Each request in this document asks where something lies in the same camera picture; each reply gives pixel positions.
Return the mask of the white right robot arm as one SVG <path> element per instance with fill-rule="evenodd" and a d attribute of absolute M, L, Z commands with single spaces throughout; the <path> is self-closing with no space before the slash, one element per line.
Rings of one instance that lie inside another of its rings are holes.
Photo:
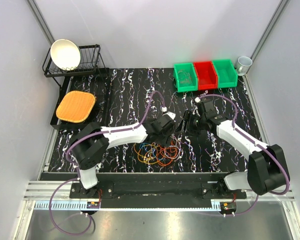
<path fill-rule="evenodd" d="M 229 198 L 235 190 L 252 190 L 259 196 L 276 194 L 284 186 L 284 195 L 290 188 L 290 175 L 283 149 L 268 145 L 243 131 L 233 119 L 219 114 L 211 100 L 199 100 L 197 112 L 186 110 L 177 131 L 198 137 L 203 131 L 214 134 L 234 147 L 248 161 L 245 172 L 227 174 L 218 182 L 217 192 Z"/>

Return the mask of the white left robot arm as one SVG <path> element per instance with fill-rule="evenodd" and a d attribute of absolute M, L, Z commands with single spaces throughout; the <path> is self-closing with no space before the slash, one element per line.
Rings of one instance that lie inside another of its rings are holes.
<path fill-rule="evenodd" d="M 80 192 L 87 198 L 98 193 L 96 165 L 111 148 L 125 144 L 157 143 L 166 145 L 176 129 L 176 114 L 166 112 L 159 118 L 119 127 L 104 127 L 93 122 L 88 124 L 72 141 L 67 153 L 78 163 Z"/>

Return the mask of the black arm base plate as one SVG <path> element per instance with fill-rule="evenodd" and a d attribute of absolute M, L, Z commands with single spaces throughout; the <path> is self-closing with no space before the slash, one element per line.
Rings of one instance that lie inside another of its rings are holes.
<path fill-rule="evenodd" d="M 245 200 L 244 190 L 226 191 L 225 173 L 98 173 L 98 183 L 84 189 L 72 183 L 71 199 L 101 198 L 103 209 L 199 209 L 211 200 Z"/>

